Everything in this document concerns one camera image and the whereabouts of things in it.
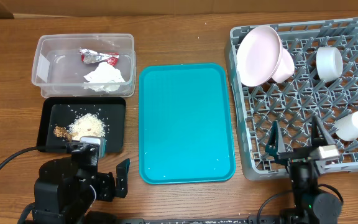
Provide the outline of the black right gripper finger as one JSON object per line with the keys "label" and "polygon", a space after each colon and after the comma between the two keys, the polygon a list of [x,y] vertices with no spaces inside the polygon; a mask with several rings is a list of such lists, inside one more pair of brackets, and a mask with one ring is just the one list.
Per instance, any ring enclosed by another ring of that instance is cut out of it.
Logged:
{"label": "black right gripper finger", "polygon": [[335,146],[335,140],[324,127],[323,122],[316,116],[311,117],[311,147]]}
{"label": "black right gripper finger", "polygon": [[278,121],[272,123],[270,137],[265,147],[265,152],[272,156],[276,164],[286,164],[287,160],[280,157],[285,152],[285,144]]}

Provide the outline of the grey-green ceramic bowl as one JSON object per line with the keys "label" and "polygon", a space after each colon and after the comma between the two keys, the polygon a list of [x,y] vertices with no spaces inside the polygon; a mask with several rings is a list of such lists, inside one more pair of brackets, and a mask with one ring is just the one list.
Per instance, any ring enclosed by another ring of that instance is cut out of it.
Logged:
{"label": "grey-green ceramic bowl", "polygon": [[340,50],[335,47],[320,47],[316,53],[316,68],[319,79],[325,82],[341,77],[343,62]]}

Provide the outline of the large white round plate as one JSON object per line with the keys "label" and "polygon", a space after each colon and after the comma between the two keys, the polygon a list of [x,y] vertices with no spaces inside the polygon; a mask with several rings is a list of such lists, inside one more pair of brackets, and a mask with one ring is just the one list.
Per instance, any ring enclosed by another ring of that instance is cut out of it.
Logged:
{"label": "large white round plate", "polygon": [[236,53],[237,71],[245,86],[258,86],[272,78],[282,58],[281,38],[270,26],[252,29]]}

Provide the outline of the white paper napkin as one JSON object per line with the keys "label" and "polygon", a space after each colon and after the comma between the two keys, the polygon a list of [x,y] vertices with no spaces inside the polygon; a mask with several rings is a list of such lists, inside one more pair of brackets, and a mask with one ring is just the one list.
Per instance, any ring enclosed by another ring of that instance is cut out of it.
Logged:
{"label": "white paper napkin", "polygon": [[101,85],[84,86],[84,89],[91,89],[96,92],[114,92],[119,89],[121,83],[126,82],[121,75],[121,71],[107,62],[101,62],[94,71],[89,72],[84,78],[86,80],[85,84],[101,83]]}

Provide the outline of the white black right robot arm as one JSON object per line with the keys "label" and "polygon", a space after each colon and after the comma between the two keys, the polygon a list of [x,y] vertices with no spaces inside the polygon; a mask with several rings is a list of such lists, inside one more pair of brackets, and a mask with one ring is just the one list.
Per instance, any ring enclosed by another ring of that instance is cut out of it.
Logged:
{"label": "white black right robot arm", "polygon": [[273,199],[293,194],[294,207],[280,211],[275,217],[278,223],[337,223],[344,199],[338,189],[319,184],[326,161],[339,158],[336,143],[322,121],[311,117],[311,144],[286,151],[278,121],[270,129],[265,151],[283,165],[291,180],[291,189],[268,198],[259,208],[256,222],[262,222],[262,211]]}

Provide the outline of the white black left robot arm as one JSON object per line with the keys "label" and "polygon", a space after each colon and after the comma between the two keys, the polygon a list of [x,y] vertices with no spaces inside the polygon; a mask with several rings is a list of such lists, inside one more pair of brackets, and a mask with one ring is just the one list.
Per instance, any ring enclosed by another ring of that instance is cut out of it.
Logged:
{"label": "white black left robot arm", "polygon": [[23,210],[19,223],[117,223],[111,213],[89,211],[95,201],[112,202],[128,192],[130,160],[112,172],[98,172],[98,159],[64,157],[43,164],[34,184],[35,202]]}

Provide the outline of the white plastic cup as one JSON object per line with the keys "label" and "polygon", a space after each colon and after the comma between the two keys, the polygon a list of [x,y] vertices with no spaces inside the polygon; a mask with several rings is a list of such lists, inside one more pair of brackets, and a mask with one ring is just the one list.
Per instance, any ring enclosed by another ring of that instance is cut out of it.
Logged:
{"label": "white plastic cup", "polygon": [[334,123],[336,135],[344,141],[353,141],[358,138],[358,111],[349,114]]}

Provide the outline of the brown food scrap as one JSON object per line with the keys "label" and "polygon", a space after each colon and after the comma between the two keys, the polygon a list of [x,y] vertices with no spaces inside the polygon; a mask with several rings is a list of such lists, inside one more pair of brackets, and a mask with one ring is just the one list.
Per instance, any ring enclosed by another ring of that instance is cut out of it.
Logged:
{"label": "brown food scrap", "polygon": [[72,135],[65,127],[56,126],[53,130],[53,133],[58,138],[63,138],[63,139],[66,139],[67,141],[73,140]]}

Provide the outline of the pink bowl with rice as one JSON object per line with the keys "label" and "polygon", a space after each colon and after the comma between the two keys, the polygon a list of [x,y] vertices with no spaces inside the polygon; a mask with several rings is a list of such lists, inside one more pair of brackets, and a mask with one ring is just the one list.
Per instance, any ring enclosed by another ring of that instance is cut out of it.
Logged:
{"label": "pink bowl with rice", "polygon": [[285,80],[290,78],[295,72],[294,61],[288,52],[288,50],[282,50],[282,57],[276,72],[273,74],[272,79],[276,83],[283,83]]}

